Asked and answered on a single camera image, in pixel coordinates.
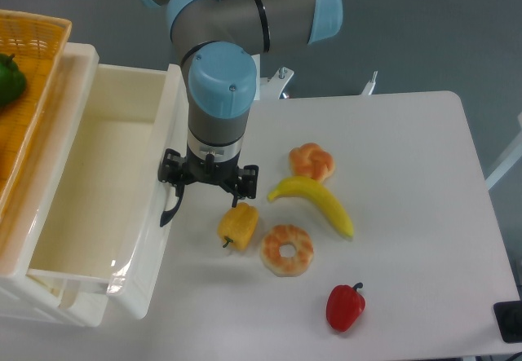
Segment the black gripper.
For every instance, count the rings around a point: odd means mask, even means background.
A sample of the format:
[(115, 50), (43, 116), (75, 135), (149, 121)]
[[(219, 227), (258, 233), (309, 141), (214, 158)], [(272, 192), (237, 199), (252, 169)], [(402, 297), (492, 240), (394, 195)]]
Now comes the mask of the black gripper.
[(185, 187), (192, 183), (220, 186), (232, 195), (232, 207), (236, 208), (240, 200), (256, 198), (259, 177), (257, 165), (237, 166), (239, 156), (237, 154), (230, 160), (219, 162), (211, 154), (202, 160), (191, 151), (182, 157), (179, 152), (167, 148), (158, 167), (157, 178), (159, 182), (171, 185), (176, 196), (182, 196)]

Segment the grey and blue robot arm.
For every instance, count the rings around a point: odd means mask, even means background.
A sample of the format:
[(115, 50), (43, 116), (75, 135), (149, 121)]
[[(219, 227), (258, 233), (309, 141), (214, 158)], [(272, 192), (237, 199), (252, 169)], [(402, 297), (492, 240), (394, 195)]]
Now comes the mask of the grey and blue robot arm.
[(343, 0), (142, 0), (166, 11), (188, 97), (187, 151), (167, 150), (161, 182), (182, 198), (187, 185), (254, 198), (259, 169), (238, 159), (259, 76), (255, 56), (334, 37)]

